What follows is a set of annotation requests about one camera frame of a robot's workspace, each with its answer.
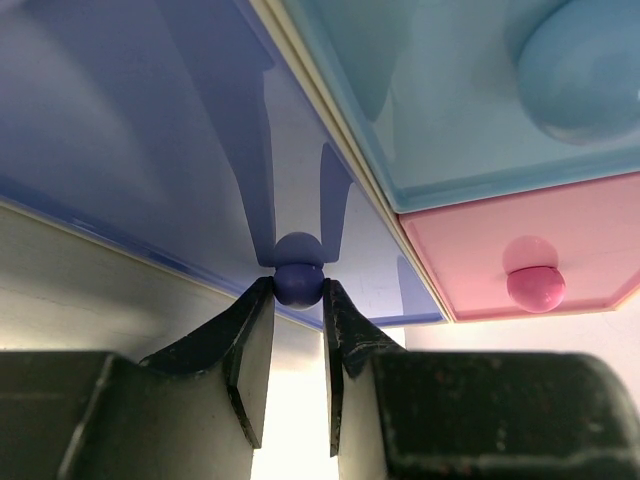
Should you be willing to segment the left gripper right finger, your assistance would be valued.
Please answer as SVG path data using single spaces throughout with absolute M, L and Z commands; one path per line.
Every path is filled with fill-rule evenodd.
M 323 285 L 329 451 L 343 479 L 635 479 L 639 418 L 580 353 L 409 351 Z

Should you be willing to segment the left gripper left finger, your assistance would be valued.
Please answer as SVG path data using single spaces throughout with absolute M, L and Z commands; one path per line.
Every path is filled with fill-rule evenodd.
M 247 479 L 262 445 L 274 283 L 134 362 L 107 351 L 1 355 L 5 479 Z

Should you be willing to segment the pink drawer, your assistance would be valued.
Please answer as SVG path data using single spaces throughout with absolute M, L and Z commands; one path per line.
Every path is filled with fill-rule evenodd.
M 639 291 L 636 173 L 404 214 L 456 322 L 617 309 Z

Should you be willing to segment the large blue-violet drawer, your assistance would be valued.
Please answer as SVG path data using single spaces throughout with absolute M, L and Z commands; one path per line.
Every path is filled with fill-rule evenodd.
M 444 317 L 246 1 L 5 1 L 1 199 L 237 296 L 309 264 Z

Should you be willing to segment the small blue drawer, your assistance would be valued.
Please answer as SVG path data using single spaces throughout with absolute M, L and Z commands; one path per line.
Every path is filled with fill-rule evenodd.
M 635 1 L 288 1 L 399 213 L 635 173 Z

